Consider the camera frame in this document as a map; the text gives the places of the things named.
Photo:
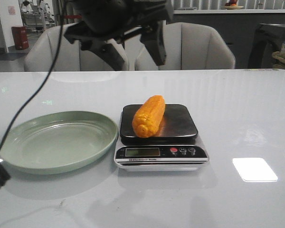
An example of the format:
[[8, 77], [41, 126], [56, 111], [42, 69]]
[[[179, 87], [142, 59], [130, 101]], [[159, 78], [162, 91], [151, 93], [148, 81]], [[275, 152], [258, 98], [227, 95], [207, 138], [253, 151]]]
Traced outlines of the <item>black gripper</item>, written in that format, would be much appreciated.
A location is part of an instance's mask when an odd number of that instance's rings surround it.
[[64, 36], [70, 42], [93, 41], [90, 51], [113, 70], [126, 70], [126, 52], [121, 42], [141, 34], [140, 42], [157, 66], [166, 61], [163, 21], [173, 17], [169, 0], [72, 0], [81, 22], [69, 26]]

